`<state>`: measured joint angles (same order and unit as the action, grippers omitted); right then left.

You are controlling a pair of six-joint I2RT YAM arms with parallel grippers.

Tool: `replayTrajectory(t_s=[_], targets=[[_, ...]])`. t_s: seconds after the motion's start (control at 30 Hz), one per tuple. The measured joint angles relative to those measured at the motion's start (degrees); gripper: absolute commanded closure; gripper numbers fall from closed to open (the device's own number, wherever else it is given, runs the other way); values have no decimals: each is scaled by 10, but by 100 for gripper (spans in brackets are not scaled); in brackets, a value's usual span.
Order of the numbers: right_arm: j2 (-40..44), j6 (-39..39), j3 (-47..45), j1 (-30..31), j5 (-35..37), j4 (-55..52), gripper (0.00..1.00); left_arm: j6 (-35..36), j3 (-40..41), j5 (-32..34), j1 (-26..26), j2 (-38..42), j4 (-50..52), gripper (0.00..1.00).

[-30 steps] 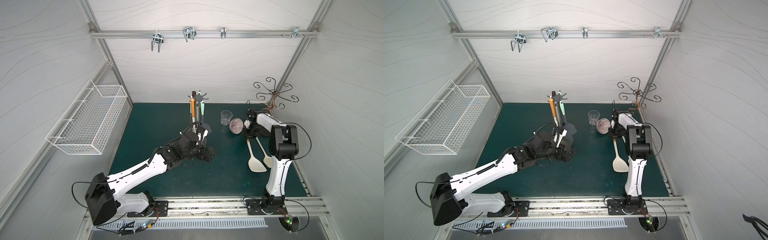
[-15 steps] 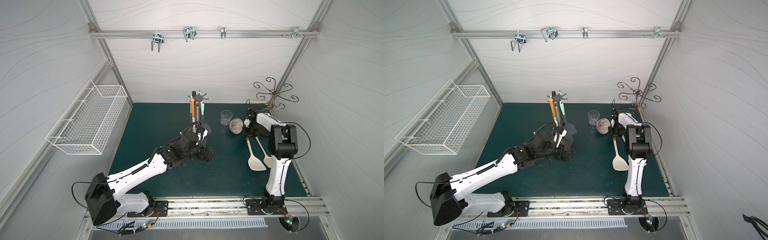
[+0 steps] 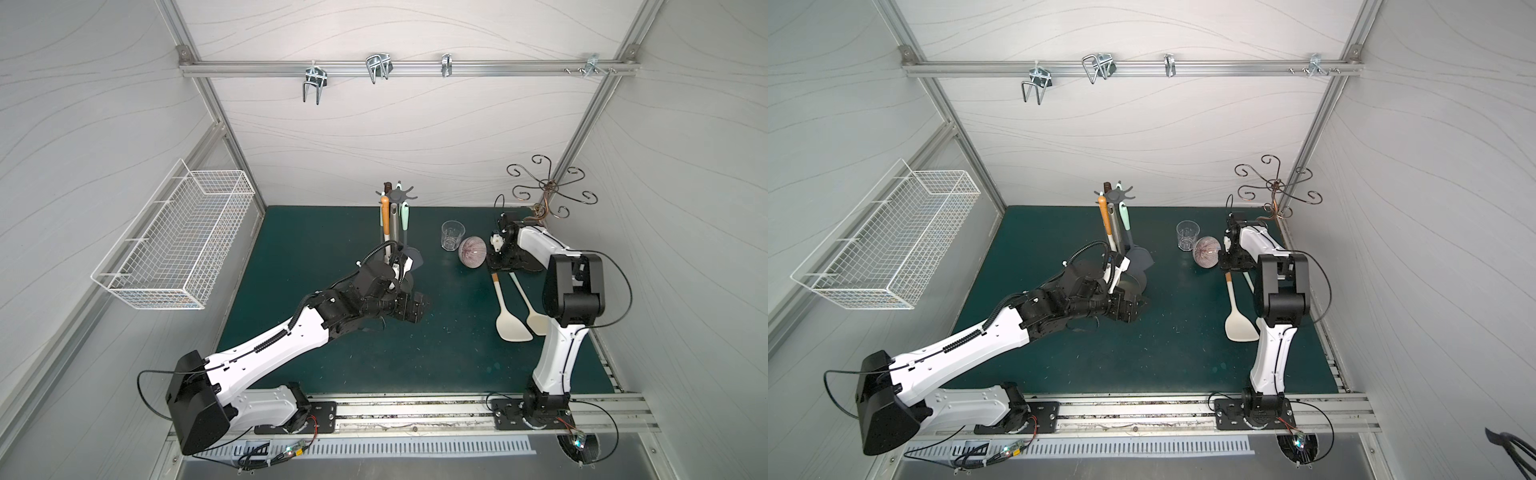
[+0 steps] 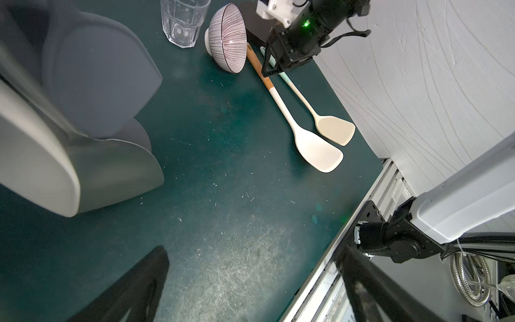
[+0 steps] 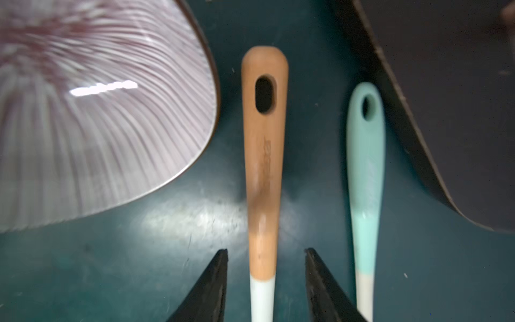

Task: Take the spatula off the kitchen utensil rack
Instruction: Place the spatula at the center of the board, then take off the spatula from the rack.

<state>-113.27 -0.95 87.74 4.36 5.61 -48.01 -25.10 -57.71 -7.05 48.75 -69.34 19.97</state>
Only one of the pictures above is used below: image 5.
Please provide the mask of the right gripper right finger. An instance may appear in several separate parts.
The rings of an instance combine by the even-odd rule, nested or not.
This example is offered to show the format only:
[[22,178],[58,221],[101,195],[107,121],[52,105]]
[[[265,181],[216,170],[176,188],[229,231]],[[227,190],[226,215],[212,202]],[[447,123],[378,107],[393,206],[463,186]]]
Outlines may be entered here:
[[313,322],[366,322],[314,248],[305,251],[308,309]]

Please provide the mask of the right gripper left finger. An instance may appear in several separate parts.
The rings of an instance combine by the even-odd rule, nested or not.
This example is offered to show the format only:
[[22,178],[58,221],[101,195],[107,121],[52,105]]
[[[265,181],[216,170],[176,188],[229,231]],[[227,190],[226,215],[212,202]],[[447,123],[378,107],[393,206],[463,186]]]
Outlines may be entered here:
[[167,322],[223,322],[227,292],[228,251],[220,249],[213,256],[189,294]]

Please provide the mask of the cream spatula wooden handle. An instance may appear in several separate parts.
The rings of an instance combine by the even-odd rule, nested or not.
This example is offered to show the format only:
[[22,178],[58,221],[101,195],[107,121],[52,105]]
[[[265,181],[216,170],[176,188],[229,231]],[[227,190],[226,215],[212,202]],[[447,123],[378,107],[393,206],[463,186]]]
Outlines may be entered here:
[[288,60],[255,46],[241,63],[251,320],[272,321],[288,92]]

